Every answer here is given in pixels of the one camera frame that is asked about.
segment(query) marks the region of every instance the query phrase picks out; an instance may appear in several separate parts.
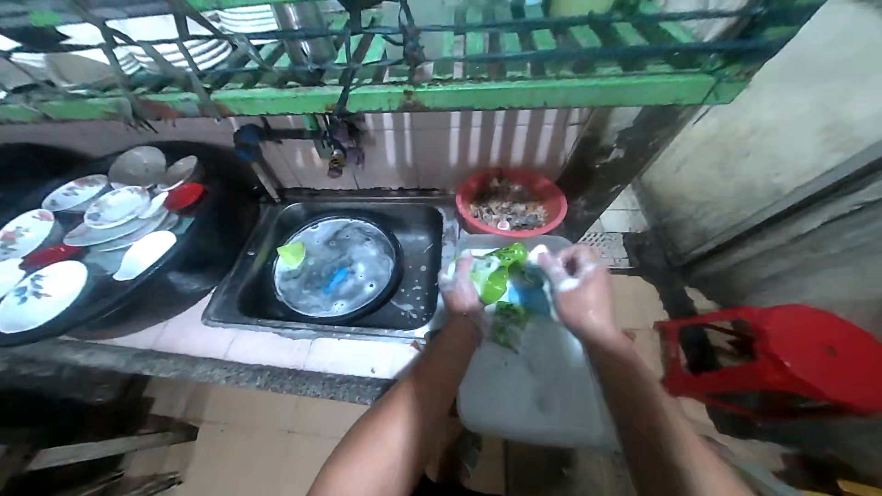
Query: granite counter edge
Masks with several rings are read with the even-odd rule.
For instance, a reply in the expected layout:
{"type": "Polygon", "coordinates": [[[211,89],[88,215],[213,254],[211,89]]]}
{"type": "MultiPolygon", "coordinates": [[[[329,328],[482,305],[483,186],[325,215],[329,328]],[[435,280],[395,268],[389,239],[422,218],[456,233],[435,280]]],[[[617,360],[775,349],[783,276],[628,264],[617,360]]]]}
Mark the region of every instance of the granite counter edge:
{"type": "Polygon", "coordinates": [[[47,340],[0,349],[0,357],[72,364],[168,379],[193,380],[273,393],[371,405],[394,380],[240,364],[95,342],[47,340]]]}

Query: forearm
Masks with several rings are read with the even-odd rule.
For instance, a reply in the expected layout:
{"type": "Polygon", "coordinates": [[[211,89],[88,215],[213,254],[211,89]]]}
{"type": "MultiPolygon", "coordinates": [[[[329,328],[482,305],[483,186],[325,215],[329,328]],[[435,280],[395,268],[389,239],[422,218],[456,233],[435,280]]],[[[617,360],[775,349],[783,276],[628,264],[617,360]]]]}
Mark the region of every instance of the forearm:
{"type": "Polygon", "coordinates": [[[586,349],[639,494],[751,494],[692,430],[626,338],[586,349]]]}
{"type": "Polygon", "coordinates": [[[355,423],[310,496],[408,495],[425,470],[480,339],[461,316],[432,340],[411,371],[355,423]]]}

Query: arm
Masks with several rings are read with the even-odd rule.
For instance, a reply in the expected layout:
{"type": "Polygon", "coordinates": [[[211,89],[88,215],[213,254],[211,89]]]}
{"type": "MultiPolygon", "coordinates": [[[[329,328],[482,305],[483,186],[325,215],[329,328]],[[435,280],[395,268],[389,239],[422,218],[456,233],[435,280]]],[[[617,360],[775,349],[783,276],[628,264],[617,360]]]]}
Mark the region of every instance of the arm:
{"type": "Polygon", "coordinates": [[[751,495],[692,430],[619,330],[609,270],[591,249],[576,244],[539,261],[556,289],[558,317],[582,341],[597,371],[637,492],[751,495]]]}
{"type": "Polygon", "coordinates": [[[473,318],[482,312],[468,282],[471,259],[456,266],[456,280],[439,285],[450,322],[410,372],[349,429],[328,457],[310,496],[406,496],[413,492],[437,444],[468,362],[481,342],[473,318]]]}

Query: floor drain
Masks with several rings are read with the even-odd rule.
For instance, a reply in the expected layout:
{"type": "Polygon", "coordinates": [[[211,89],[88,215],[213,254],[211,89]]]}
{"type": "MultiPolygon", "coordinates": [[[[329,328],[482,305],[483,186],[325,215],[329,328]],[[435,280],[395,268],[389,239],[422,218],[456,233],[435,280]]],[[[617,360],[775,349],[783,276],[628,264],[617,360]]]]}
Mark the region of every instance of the floor drain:
{"type": "Polygon", "coordinates": [[[600,253],[604,264],[614,268],[631,268],[628,252],[622,242],[622,233],[589,230],[579,242],[593,246],[600,253]]]}

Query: green railing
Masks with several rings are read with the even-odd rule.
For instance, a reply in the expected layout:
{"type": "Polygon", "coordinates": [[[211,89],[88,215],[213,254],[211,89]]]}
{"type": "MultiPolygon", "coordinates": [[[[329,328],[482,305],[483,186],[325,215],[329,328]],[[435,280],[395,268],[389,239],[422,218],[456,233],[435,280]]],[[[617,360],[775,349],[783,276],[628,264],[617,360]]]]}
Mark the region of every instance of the green railing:
{"type": "MultiPolygon", "coordinates": [[[[44,7],[47,1],[56,0],[43,0],[44,7]]],[[[89,11],[72,0],[57,0],[53,10],[33,9],[26,16],[22,11],[0,14],[0,32],[2,26],[25,21],[52,26],[81,19],[102,26],[105,42],[60,43],[41,50],[98,47],[111,54],[117,45],[139,44],[151,54],[150,45],[110,30],[103,21],[110,14],[137,11],[171,12],[181,21],[186,16],[207,22],[199,10],[266,3],[145,0],[123,5],[120,0],[116,10],[89,11]]],[[[35,82],[27,91],[12,91],[0,101],[0,121],[722,104],[746,87],[752,74],[820,5],[768,0],[738,11],[660,12],[653,4],[642,3],[603,14],[549,18],[540,5],[515,0],[460,7],[451,13],[451,22],[430,26],[414,26],[403,14],[399,26],[388,26],[375,8],[357,15],[352,10],[333,14],[326,29],[179,33],[181,41],[223,37],[235,50],[207,71],[185,71],[170,64],[159,64],[162,73],[141,70],[126,76],[117,70],[113,83],[75,91],[35,82]],[[689,29],[689,23],[715,19],[729,21],[728,29],[714,40],[697,40],[689,29]],[[435,38],[441,40],[440,56],[424,56],[419,33],[426,32],[440,33],[435,38]],[[291,63],[285,40],[323,36],[333,37],[339,51],[336,60],[321,65],[291,63]],[[271,41],[256,45],[256,40],[271,41]],[[393,60],[389,48],[399,43],[405,45],[406,55],[393,60]],[[303,82],[297,77],[303,71],[318,78],[303,82]]],[[[0,56],[8,58],[11,53],[14,50],[0,56]]],[[[153,54],[154,59],[161,58],[158,52],[153,54]]]]}

